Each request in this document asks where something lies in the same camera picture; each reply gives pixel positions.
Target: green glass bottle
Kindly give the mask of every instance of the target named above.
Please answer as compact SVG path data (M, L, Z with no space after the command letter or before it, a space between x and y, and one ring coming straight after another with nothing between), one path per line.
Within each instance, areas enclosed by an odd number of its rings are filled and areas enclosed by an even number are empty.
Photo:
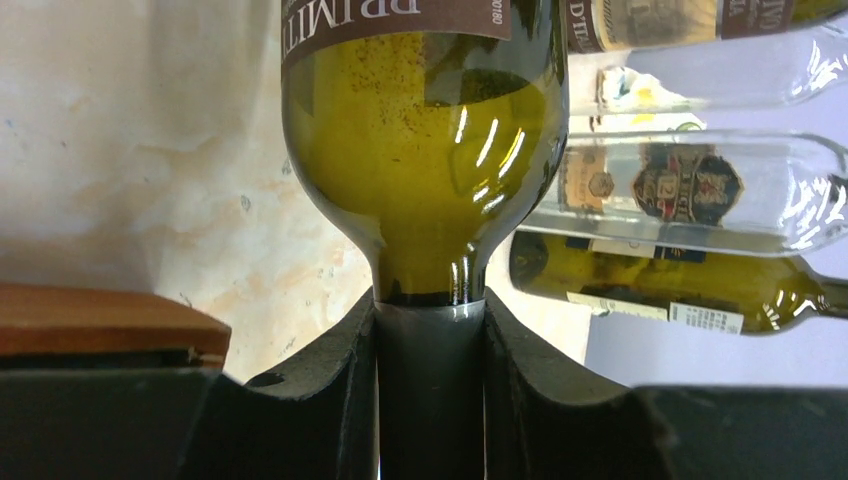
M383 478L483 476L486 264L562 155L560 20L558 0L284 2L291 164L371 266Z
M811 315L848 318L848 282L815 273L800 256L518 231L509 269L525 293L731 334L784 331Z

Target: bottle label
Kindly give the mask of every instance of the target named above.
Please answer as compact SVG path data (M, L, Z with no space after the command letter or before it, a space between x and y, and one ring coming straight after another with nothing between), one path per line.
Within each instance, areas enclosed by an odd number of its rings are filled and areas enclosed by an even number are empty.
M745 317L738 313L693 307L682 303L673 303L669 309L668 321L690 327L698 327L723 333L739 335Z
M661 320L663 322L668 321L668 310L660 307L623 302L620 300L610 300L609 298L571 292L566 294L566 299L572 303L591 307L592 315L595 316L606 316L609 315L610 312L616 312L642 318L650 318L653 320Z
M789 28L794 0L564 0L569 51L686 45Z
M615 182L606 171L606 150L566 148L560 181L563 210L603 211L603 201L612 194Z
M349 40L388 33L511 38L510 0L284 0L282 68Z
M794 0L724 0L721 38L756 37L789 30Z
M682 248L660 247L638 242L622 242L617 240L602 240L567 237L565 246L579 250L589 250L598 253L625 255L628 257L654 258L677 262L704 263L706 252L685 250Z
M745 321L745 317L738 313L695 307L675 302L672 302L669 309L666 310L665 308L610 300L608 298L584 295L582 293L569 292L566 295L566 299L578 305L591 307L592 315L598 317L607 316L615 312L731 335L740 335L742 333L742 325Z
M633 198L664 222L719 226L744 190L733 167L707 145L647 143L642 162Z

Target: black foam holder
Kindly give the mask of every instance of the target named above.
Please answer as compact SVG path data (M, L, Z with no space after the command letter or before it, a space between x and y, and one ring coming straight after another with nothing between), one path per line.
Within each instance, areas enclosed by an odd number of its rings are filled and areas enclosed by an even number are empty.
M486 295L485 435L468 448L485 446L490 480L848 472L848 391L628 389L564 356ZM0 371L0 478L377 478L375 330L369 291L246 385L199 368ZM446 465L440 480L461 471L469 470Z

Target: horizontal bottle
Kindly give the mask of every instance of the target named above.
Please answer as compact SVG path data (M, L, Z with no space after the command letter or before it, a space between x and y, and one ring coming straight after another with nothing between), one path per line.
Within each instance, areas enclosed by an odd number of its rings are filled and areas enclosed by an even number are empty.
M569 53L773 36L827 22L848 0L565 0Z
M848 75L848 34L833 25L747 38L727 47L712 43L640 52L644 63L657 65L659 71L640 75L626 67L601 70L597 96L576 96L571 114L794 105L843 83ZM675 81L675 77L699 81ZM674 93L664 88L669 83Z
M729 334L785 331L811 316L848 319L848 282L800 256L763 258L518 231L518 290Z
M575 134L519 228L779 257L846 232L848 150L793 133Z

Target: wine bottle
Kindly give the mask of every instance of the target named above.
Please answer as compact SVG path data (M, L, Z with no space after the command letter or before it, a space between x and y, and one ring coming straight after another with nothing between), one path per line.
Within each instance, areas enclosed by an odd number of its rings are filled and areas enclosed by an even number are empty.
M560 21L559 0L283 6L292 166L372 270L383 478L482 478L485 267L562 155Z
M848 150L814 135L575 134L525 230L788 256L846 232Z
M785 331L810 316L848 319L848 281L801 256L745 257L517 231L515 288L532 295L729 334Z
M690 45L827 22L848 0L565 0L569 53Z
M571 114L741 110L802 103L844 83L848 34L825 24L741 39L732 49L716 42L645 50L640 56L653 66L646 72L650 76L627 67L601 70L597 96L572 101ZM699 81L683 80L692 78ZM663 87L674 94L667 94Z

